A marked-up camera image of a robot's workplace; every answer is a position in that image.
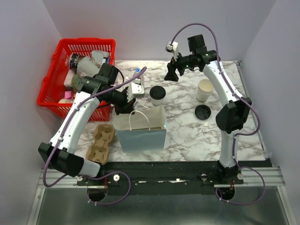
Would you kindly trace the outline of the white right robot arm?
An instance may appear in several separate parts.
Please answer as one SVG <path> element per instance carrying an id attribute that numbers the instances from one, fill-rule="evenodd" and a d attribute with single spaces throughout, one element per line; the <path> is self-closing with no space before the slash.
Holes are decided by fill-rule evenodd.
<path id="1" fill-rule="evenodd" d="M 217 181 L 225 184 L 235 179 L 240 172 L 236 157 L 237 133 L 247 121 L 252 102 L 234 87 L 221 65 L 218 51 L 207 50 L 202 35 L 187 40 L 191 52 L 188 56 L 181 55 L 177 42 L 167 43 L 165 49 L 173 57 L 167 64 L 165 80 L 176 82 L 186 69 L 199 68 L 212 83 L 222 104 L 222 109 L 216 115 L 216 124 L 221 130 L 221 155 L 215 174 Z"/>

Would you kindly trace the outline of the stack of white paper cups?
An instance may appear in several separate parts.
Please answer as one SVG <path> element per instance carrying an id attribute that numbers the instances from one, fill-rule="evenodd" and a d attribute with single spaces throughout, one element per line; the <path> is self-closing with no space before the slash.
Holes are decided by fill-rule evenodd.
<path id="1" fill-rule="evenodd" d="M 214 90 L 213 84 L 209 79 L 202 79 L 197 88 L 196 99 L 198 102 L 204 103 L 207 101 L 209 96 L 212 94 Z"/>

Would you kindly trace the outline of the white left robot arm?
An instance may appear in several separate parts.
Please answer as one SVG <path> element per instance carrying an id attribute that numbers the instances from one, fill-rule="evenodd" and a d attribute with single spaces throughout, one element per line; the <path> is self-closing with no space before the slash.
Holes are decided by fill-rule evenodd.
<path id="1" fill-rule="evenodd" d="M 81 79 L 74 102 L 61 127 L 49 143 L 41 143 L 38 148 L 47 168 L 72 177 L 88 176 L 93 185 L 103 182 L 100 164 L 75 155 L 75 151 L 86 123 L 102 101 L 114 105 L 116 114 L 133 111 L 135 100 L 129 99 L 126 90 L 118 90 L 121 85 L 114 85 L 118 73 L 115 66 L 104 63 L 93 77 Z"/>

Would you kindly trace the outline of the dark printed can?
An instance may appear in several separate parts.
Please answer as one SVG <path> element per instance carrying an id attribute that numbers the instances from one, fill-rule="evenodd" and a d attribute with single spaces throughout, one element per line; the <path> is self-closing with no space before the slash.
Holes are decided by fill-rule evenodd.
<path id="1" fill-rule="evenodd" d="M 78 63 L 82 60 L 82 58 L 84 58 L 84 56 L 76 53 L 72 53 L 68 61 L 69 69 L 74 71 L 77 70 Z"/>

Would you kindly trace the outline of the light blue paper bag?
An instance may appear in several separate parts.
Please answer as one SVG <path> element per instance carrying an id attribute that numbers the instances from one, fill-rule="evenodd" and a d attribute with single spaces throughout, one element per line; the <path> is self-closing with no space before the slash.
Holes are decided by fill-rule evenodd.
<path id="1" fill-rule="evenodd" d="M 162 105 L 134 110 L 130 114 L 112 113 L 112 125 L 124 152 L 162 150 L 166 139 L 166 115 Z"/>

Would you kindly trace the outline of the white plastic pouch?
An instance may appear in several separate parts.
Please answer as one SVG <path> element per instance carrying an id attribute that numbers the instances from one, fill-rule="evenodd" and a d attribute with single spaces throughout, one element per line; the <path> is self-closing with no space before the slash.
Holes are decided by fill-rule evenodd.
<path id="1" fill-rule="evenodd" d="M 99 73 L 100 68 L 101 64 L 97 63 L 93 57 L 84 57 L 79 61 L 76 73 L 80 77 L 93 77 L 94 75 Z"/>

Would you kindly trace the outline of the brown cardboard cup carrier stack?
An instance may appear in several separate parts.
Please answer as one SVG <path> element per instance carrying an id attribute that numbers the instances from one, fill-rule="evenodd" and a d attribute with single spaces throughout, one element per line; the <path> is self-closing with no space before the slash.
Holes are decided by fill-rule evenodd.
<path id="1" fill-rule="evenodd" d="M 86 153 L 86 159 L 101 165 L 108 162 L 110 150 L 109 145 L 115 137 L 115 128 L 109 124 L 100 124 L 96 127 L 93 134 L 93 144 Z"/>

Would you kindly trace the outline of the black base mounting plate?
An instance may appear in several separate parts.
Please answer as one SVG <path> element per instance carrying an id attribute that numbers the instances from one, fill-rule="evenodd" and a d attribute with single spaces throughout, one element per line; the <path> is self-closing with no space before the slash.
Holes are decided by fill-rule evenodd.
<path id="1" fill-rule="evenodd" d="M 243 184 L 241 171 L 222 169 L 216 161 L 194 162 L 109 162 L 100 170 L 103 180 L 83 177 L 80 187 L 107 190 L 108 195 L 214 194 L 216 185 Z"/>

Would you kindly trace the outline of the black cup lid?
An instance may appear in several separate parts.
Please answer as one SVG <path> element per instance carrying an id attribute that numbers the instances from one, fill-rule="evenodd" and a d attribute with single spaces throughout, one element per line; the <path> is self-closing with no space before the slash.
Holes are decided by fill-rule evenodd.
<path id="1" fill-rule="evenodd" d="M 161 100 L 165 98 L 165 96 L 166 96 L 166 91 L 162 86 L 157 85 L 157 86 L 153 86 L 150 89 L 150 97 L 152 99 Z"/>

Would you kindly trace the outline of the clear water bottle blue cap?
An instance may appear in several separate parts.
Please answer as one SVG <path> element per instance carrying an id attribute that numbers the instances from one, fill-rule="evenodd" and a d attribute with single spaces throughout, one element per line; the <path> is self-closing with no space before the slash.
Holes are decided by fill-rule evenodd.
<path id="1" fill-rule="evenodd" d="M 139 80 L 142 80 L 143 79 L 143 74 L 141 74 L 141 75 L 139 75 L 138 77 L 137 77 L 137 75 L 138 74 L 140 74 L 140 72 L 141 72 L 141 69 L 140 68 L 135 68 L 135 70 L 134 70 L 134 77 L 136 78 L 136 79 L 139 79 Z"/>

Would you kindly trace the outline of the green round sponge ball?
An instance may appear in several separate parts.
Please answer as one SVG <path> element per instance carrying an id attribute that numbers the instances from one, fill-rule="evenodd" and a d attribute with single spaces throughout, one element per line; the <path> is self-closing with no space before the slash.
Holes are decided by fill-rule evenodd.
<path id="1" fill-rule="evenodd" d="M 79 74 L 75 74 L 71 80 L 71 87 L 73 89 L 73 92 L 77 92 L 77 88 L 79 86 L 79 83 L 81 82 L 81 77 Z"/>

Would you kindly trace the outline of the white paper cup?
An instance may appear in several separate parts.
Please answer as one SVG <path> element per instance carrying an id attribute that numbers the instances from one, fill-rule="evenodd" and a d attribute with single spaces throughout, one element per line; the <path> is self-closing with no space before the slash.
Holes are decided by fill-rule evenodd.
<path id="1" fill-rule="evenodd" d="M 151 102 L 154 106 L 160 106 L 163 104 L 164 102 L 164 97 L 163 98 L 160 98 L 160 99 L 156 99 L 156 98 L 152 98 L 151 97 Z"/>

